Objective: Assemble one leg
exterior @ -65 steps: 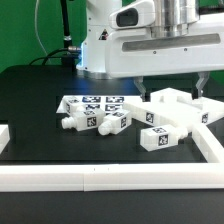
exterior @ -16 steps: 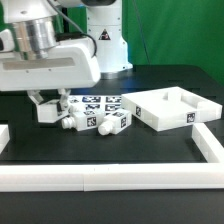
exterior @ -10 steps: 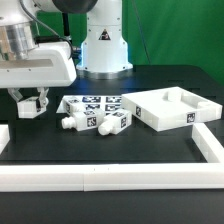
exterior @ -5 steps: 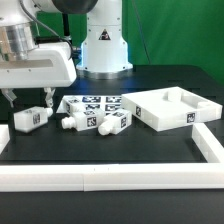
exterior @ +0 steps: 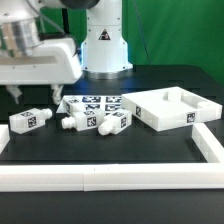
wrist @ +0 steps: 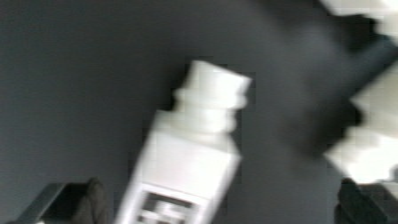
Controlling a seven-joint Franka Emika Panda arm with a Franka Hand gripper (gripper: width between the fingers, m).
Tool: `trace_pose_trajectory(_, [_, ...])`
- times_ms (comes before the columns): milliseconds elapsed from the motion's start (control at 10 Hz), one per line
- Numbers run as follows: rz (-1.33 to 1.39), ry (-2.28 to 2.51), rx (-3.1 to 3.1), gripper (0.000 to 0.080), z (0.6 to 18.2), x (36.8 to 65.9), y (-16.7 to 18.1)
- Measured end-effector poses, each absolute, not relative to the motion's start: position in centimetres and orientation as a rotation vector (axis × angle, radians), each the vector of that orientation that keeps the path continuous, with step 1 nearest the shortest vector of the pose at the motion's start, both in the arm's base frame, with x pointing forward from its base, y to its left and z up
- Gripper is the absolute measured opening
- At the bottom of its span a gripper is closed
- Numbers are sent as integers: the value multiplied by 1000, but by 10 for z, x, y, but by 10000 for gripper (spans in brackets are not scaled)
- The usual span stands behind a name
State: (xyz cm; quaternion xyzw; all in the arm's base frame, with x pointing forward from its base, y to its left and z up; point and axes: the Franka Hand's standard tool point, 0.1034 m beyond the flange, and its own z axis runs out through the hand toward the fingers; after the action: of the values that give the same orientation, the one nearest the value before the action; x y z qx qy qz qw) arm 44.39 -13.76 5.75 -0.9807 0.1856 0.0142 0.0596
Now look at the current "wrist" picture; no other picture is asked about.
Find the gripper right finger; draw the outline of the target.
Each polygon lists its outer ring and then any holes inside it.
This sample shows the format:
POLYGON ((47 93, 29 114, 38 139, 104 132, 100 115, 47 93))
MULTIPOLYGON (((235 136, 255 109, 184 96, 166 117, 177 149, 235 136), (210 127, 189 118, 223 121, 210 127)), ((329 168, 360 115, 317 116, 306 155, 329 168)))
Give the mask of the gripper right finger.
POLYGON ((398 224, 398 183, 342 180, 335 224, 398 224))

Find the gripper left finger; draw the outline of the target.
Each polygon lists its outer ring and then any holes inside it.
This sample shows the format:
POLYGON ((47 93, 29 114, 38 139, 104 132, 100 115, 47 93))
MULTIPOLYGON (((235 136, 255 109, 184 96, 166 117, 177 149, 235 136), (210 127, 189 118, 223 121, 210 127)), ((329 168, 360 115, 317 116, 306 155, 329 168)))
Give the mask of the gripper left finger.
POLYGON ((91 178, 86 183, 50 184, 15 224, 111 224, 100 179, 91 178))

